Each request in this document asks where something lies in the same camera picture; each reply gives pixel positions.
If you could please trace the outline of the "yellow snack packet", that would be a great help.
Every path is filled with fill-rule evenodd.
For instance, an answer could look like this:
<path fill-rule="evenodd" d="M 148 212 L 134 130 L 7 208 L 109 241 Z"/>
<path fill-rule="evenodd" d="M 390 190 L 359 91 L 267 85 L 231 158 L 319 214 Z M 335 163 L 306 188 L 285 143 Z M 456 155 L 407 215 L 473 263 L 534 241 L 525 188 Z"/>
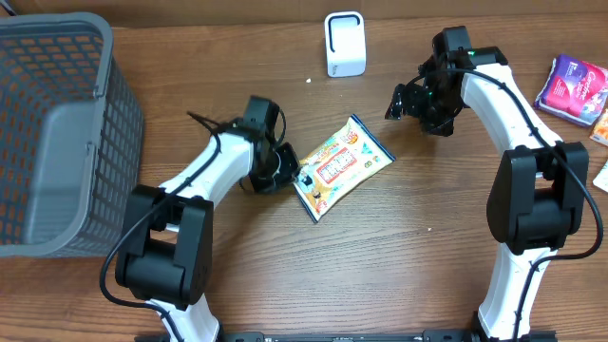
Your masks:
<path fill-rule="evenodd" d="M 313 222 L 318 222 L 351 190 L 394 161 L 395 156 L 352 114 L 299 162 L 294 188 Z"/>

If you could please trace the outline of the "red purple pantyliner pack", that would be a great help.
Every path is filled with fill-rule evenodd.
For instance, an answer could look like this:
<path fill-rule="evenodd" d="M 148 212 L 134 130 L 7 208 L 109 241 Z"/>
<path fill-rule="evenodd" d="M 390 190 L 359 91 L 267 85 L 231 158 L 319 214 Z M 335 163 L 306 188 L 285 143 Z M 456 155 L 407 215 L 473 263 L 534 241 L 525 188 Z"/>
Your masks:
<path fill-rule="evenodd" d="M 607 101 L 607 69 L 566 54 L 552 63 L 534 107 L 574 124 L 592 125 Z"/>

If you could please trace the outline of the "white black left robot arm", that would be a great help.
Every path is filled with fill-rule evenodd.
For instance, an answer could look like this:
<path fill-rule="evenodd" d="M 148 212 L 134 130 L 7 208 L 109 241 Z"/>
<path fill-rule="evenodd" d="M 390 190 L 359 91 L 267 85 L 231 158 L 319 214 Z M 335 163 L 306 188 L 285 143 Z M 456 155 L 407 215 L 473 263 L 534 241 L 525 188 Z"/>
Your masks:
<path fill-rule="evenodd" d="M 291 185 L 300 166 L 292 146 L 275 133 L 285 114 L 253 96 L 244 114 L 217 123 L 192 113 L 210 142 L 185 169 L 159 187 L 136 186 L 126 202 L 122 236 L 100 271 L 109 301 L 152 310 L 166 328 L 163 341 L 219 341 L 205 289 L 211 275 L 213 220 L 234 186 L 270 195 Z"/>

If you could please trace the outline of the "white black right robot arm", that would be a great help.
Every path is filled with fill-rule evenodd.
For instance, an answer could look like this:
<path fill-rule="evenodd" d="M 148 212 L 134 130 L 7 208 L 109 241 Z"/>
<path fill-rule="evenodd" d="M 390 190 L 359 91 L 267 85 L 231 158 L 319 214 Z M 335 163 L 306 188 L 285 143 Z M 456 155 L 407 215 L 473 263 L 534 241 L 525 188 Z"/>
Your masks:
<path fill-rule="evenodd" d="M 525 100 L 497 47 L 475 48 L 466 27 L 444 28 L 418 75 L 395 87 L 386 119 L 410 116 L 429 135 L 450 136 L 470 108 L 501 156 L 486 220 L 498 243 L 490 285 L 465 341 L 553 341 L 531 332 L 530 312 L 546 268 L 580 228 L 589 155 L 564 142 Z"/>

